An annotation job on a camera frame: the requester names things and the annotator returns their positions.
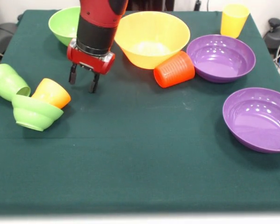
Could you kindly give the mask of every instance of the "red cup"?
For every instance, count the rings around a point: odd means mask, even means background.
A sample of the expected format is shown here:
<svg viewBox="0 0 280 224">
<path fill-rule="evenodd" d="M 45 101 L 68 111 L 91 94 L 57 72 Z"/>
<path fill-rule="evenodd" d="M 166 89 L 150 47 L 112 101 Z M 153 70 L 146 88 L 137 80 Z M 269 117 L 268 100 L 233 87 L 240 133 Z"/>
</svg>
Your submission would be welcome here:
<svg viewBox="0 0 280 224">
<path fill-rule="evenodd" d="M 194 76 L 194 65 L 184 51 L 180 51 L 154 69 L 154 78 L 162 88 L 188 81 Z"/>
</svg>

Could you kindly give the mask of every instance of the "bowl rim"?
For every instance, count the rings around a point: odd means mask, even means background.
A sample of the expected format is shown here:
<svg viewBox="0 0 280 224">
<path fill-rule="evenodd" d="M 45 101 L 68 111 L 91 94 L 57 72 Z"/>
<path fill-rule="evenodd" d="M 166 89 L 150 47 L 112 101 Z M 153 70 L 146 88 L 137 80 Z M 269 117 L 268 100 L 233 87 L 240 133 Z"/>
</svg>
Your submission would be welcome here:
<svg viewBox="0 0 280 224">
<path fill-rule="evenodd" d="M 53 15 L 50 16 L 49 18 L 49 21 L 48 21 L 48 26 L 49 26 L 49 29 L 56 35 L 58 36 L 62 36 L 62 37 L 68 37 L 68 38 L 75 38 L 76 36 L 64 36 L 62 34 L 59 34 L 58 32 L 54 31 L 51 27 L 51 22 L 52 22 L 52 19 L 54 16 L 56 16 L 58 13 L 60 12 L 63 12 L 63 11 L 66 11 L 66 10 L 69 10 L 69 9 L 73 9 L 73 8 L 81 8 L 81 6 L 71 6 L 71 7 L 67 7 L 67 8 L 63 8 L 63 9 L 60 9 L 58 10 L 57 12 L 55 12 Z"/>
<path fill-rule="evenodd" d="M 24 95 L 20 95 L 20 94 L 15 94 L 13 96 L 13 98 L 12 98 L 12 105 L 13 105 L 13 107 L 14 107 L 13 102 L 14 102 L 14 100 L 16 98 L 19 98 L 19 100 L 21 100 L 21 101 L 23 101 L 23 100 L 36 101 L 38 104 L 46 106 L 46 107 L 49 107 L 51 110 L 55 110 L 56 112 L 58 111 L 58 113 L 62 113 L 62 114 L 64 113 L 64 111 L 62 109 L 60 109 L 60 108 L 58 108 L 58 107 L 56 107 L 56 106 L 54 106 L 52 104 L 46 103 L 46 102 L 41 101 L 41 100 L 36 99 L 36 98 L 32 98 L 32 97 L 24 96 Z"/>
<path fill-rule="evenodd" d="M 179 20 L 179 21 L 181 22 L 181 24 L 184 25 L 184 27 L 187 28 L 187 31 L 188 31 L 188 38 L 187 38 L 187 41 L 185 42 L 185 44 L 183 44 L 183 46 L 182 46 L 181 48 L 178 48 L 177 50 L 174 50 L 174 51 L 170 51 L 170 53 L 168 53 L 168 54 L 152 56 L 152 55 L 145 55 L 145 54 L 137 54 L 137 53 L 135 53 L 135 52 L 133 52 L 133 51 L 130 51 L 130 50 L 127 50 L 127 49 L 121 47 L 121 45 L 120 45 L 119 42 L 118 42 L 118 39 L 116 38 L 117 36 L 116 36 L 116 34 L 115 34 L 114 41 L 115 41 L 115 42 L 119 45 L 119 47 L 120 47 L 121 49 L 123 49 L 124 51 L 127 51 L 127 52 L 132 53 L 132 54 L 135 54 L 135 55 L 139 55 L 139 56 L 145 56 L 145 57 L 163 57 L 163 56 L 168 56 L 168 55 L 173 55 L 173 54 L 178 53 L 179 51 L 181 51 L 181 50 L 188 44 L 188 42 L 189 42 L 189 40 L 190 40 L 190 37 L 191 37 L 191 31 L 190 31 L 190 28 L 188 27 L 188 25 L 187 25 L 182 19 L 180 19 L 179 17 L 177 17 L 177 16 L 175 16 L 175 15 L 172 15 L 172 14 L 169 14 L 169 13 L 166 13 L 166 12 L 159 12 L 159 11 L 139 11 L 139 12 L 130 13 L 130 14 L 128 14 L 128 15 L 123 16 L 123 17 L 121 18 L 120 22 L 121 22 L 122 20 L 125 20 L 127 17 L 135 16 L 135 15 L 137 15 L 137 14 L 166 14 L 166 15 L 169 16 L 169 17 L 174 17 L 174 18 L 176 18 L 177 20 Z"/>
<path fill-rule="evenodd" d="M 268 88 L 263 88 L 263 87 L 248 87 L 248 88 L 243 88 L 243 89 L 240 89 L 240 90 L 237 90 L 235 92 L 233 92 L 232 94 L 230 94 L 226 100 L 224 101 L 223 103 L 223 107 L 222 107 L 222 115 L 223 115 L 223 119 L 224 119 L 224 122 L 226 124 L 226 126 L 228 127 L 228 129 L 232 132 L 232 134 L 234 134 L 237 138 L 245 141 L 246 143 L 248 143 L 249 145 L 253 146 L 253 147 L 256 147 L 256 148 L 259 148 L 261 149 L 263 152 L 279 152 L 280 153 L 280 150 L 276 150 L 276 149 L 272 149 L 272 148 L 266 148 L 266 147 L 260 147 L 260 146 L 257 146 L 255 144 L 252 144 L 250 141 L 246 141 L 244 140 L 243 138 L 239 137 L 239 135 L 231 128 L 231 126 L 229 125 L 229 123 L 227 122 L 227 118 L 225 116 L 225 112 L 226 111 L 226 104 L 227 102 L 230 100 L 231 97 L 233 97 L 235 94 L 239 93 L 239 92 L 242 92 L 242 91 L 245 91 L 245 90 L 265 90 L 265 91 L 268 91 L 268 92 L 272 92 L 272 93 L 275 93 L 275 94 L 278 94 L 280 96 L 280 92 L 276 91 L 276 90 L 272 90 L 272 89 L 268 89 Z"/>
<path fill-rule="evenodd" d="M 187 54 L 188 54 L 189 57 L 190 57 L 190 54 L 189 54 L 189 48 L 190 48 L 190 46 L 191 46 L 192 44 L 195 44 L 196 41 L 198 41 L 198 40 L 200 40 L 200 39 L 203 39 L 203 38 L 205 38 L 205 37 L 208 37 L 208 36 L 220 36 L 220 37 L 224 37 L 224 38 L 227 38 L 227 39 L 234 40 L 234 41 L 236 41 L 236 42 L 242 43 L 243 45 L 245 45 L 245 46 L 250 50 L 250 52 L 251 52 L 252 55 L 253 55 L 253 65 L 251 66 L 251 68 L 250 68 L 249 70 L 247 70 L 246 72 L 242 73 L 242 74 L 239 75 L 239 76 L 220 77 L 222 80 L 230 79 L 230 78 L 241 78 L 241 77 L 247 75 L 249 72 L 251 72 L 251 71 L 254 69 L 254 67 L 255 67 L 255 65 L 256 65 L 256 56 L 255 56 L 255 53 L 254 53 L 254 51 L 252 50 L 252 48 L 251 48 L 248 44 L 246 44 L 245 42 L 243 42 L 243 41 L 241 41 L 241 40 L 239 40 L 239 39 L 237 39 L 237 38 L 232 38 L 232 37 L 226 36 L 226 35 L 208 34 L 208 35 L 203 35 L 203 36 L 200 36 L 200 37 L 195 38 L 195 39 L 192 40 L 192 41 L 188 44 L 188 46 L 187 46 L 186 52 L 187 52 Z M 195 61 L 194 61 L 194 60 L 192 60 L 192 61 L 193 61 L 194 67 L 197 69 Z M 210 76 L 210 77 L 219 77 L 219 76 L 215 76 L 215 75 L 212 75 L 212 74 L 209 74 L 209 73 L 206 73 L 206 74 L 207 74 L 208 76 Z"/>
</svg>

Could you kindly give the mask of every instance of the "plastic cup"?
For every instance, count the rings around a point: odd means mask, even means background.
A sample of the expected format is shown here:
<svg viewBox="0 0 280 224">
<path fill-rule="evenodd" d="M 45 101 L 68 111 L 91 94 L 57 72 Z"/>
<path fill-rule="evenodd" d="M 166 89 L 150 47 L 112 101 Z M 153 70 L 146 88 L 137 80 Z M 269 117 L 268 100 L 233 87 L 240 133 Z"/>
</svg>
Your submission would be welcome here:
<svg viewBox="0 0 280 224">
<path fill-rule="evenodd" d="M 36 88 L 31 98 L 35 98 L 60 109 L 65 107 L 71 100 L 68 92 L 57 82 L 44 78 Z"/>
<path fill-rule="evenodd" d="M 30 87 L 8 64 L 0 64 L 0 96 L 11 101 L 15 94 L 29 96 Z"/>
<path fill-rule="evenodd" d="M 221 20 L 221 35 L 238 38 L 249 13 L 249 9 L 242 4 L 229 4 L 225 6 Z"/>
<path fill-rule="evenodd" d="M 167 88 L 195 76 L 195 68 L 186 52 L 180 51 L 154 69 L 154 78 L 162 88 Z"/>
</svg>

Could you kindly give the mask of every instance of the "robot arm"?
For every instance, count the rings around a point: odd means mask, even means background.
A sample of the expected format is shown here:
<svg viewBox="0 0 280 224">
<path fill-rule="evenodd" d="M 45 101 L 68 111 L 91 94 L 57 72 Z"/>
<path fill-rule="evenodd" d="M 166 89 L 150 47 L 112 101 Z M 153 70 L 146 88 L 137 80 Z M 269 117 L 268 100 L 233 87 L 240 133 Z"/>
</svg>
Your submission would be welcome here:
<svg viewBox="0 0 280 224">
<path fill-rule="evenodd" d="M 77 38 L 73 39 L 67 57 L 73 62 L 69 82 L 75 83 L 80 65 L 95 74 L 90 92 L 95 92 L 100 74 L 106 74 L 115 59 L 110 52 L 117 26 L 126 11 L 128 0 L 80 0 L 81 11 Z"/>
</svg>

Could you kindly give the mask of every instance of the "dark green cloth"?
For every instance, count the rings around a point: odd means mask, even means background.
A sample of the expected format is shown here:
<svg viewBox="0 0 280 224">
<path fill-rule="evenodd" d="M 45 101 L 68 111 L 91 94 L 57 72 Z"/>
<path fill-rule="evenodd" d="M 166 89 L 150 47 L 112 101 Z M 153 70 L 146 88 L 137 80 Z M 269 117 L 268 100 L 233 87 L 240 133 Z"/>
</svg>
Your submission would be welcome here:
<svg viewBox="0 0 280 224">
<path fill-rule="evenodd" d="M 88 93 L 93 74 L 71 62 L 53 36 L 55 11 L 26 11 L 3 58 L 32 92 L 45 78 L 72 101 L 44 132 L 15 124 L 0 98 L 0 214 L 280 210 L 280 154 L 238 143 L 222 117 L 234 91 L 280 91 L 280 76 L 251 17 L 240 40 L 257 62 L 246 77 L 213 84 L 196 76 L 162 89 L 115 43 L 116 61 Z M 174 12 L 191 39 L 218 34 L 219 12 Z"/>
</svg>

